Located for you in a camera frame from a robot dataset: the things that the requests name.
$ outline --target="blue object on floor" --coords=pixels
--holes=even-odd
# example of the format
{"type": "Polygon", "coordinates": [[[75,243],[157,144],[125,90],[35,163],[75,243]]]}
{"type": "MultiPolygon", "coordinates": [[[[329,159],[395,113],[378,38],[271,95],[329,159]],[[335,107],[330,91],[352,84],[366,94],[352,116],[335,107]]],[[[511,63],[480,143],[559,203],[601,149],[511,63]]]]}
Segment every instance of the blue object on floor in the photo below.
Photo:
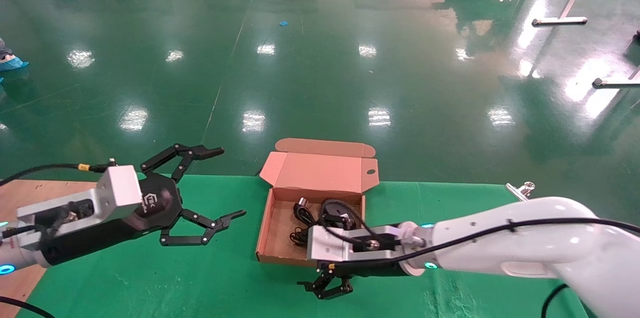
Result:
{"type": "Polygon", "coordinates": [[[18,68],[23,68],[28,64],[29,62],[23,62],[22,59],[16,57],[16,58],[10,59],[7,62],[0,63],[0,72],[17,70],[18,68]]]}

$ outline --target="open cardboard box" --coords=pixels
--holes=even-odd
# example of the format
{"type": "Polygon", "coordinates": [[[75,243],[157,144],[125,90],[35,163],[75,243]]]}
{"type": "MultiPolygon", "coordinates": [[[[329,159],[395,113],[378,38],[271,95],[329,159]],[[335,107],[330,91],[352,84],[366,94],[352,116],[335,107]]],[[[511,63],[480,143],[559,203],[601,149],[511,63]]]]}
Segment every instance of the open cardboard box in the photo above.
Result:
{"type": "Polygon", "coordinates": [[[276,143],[260,172],[272,185],[262,217],[255,255],[261,263],[315,267],[307,259],[307,248],[289,239],[295,227],[304,227],[293,216],[293,205],[307,199],[307,208],[316,219],[320,204],[338,198],[365,218],[364,191],[378,179],[376,150],[364,143],[285,138],[276,143]]]}

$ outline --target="green cloth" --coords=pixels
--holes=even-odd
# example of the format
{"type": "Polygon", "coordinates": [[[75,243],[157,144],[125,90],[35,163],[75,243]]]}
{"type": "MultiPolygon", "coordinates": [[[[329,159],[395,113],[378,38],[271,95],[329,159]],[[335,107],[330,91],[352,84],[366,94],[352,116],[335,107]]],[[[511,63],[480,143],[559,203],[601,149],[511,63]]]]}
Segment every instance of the green cloth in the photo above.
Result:
{"type": "MultiPolygon", "coordinates": [[[[421,277],[356,277],[354,293],[319,301],[296,285],[314,280],[315,270],[256,260],[268,184],[258,177],[188,175],[179,186],[184,206],[197,213],[215,219],[246,209],[247,215],[206,247],[161,247],[156,232],[51,268],[28,302],[57,318],[539,318],[559,284],[427,270],[421,277]]],[[[432,223],[514,201],[503,186],[381,182],[366,194],[366,221],[432,223]]],[[[202,233],[190,223],[176,229],[202,233]]],[[[548,316],[586,314],[566,289],[548,316]]],[[[33,315],[22,310],[18,317],[33,315]]]]}

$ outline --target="blue ring light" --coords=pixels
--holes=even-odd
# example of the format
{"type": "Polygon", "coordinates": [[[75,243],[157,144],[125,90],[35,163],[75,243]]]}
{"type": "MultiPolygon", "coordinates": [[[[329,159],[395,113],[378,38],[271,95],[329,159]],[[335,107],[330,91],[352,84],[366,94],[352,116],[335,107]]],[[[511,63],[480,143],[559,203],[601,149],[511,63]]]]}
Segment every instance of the blue ring light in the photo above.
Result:
{"type": "Polygon", "coordinates": [[[14,270],[16,270],[16,266],[12,266],[11,264],[3,264],[2,266],[0,266],[0,276],[8,275],[14,270]]]}

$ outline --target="green epoxy floor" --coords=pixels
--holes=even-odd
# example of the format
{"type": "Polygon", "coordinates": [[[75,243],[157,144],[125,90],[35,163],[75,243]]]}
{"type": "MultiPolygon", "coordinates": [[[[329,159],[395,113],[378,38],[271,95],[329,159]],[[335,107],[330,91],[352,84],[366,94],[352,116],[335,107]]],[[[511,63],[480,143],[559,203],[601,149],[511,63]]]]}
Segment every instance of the green epoxy floor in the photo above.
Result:
{"type": "Polygon", "coordinates": [[[640,65],[638,0],[530,25],[565,1],[0,0],[31,62],[3,74],[0,177],[175,142],[227,149],[190,173],[252,175],[280,138],[362,141],[385,181],[533,181],[640,223],[640,88],[590,86],[640,65]]]}

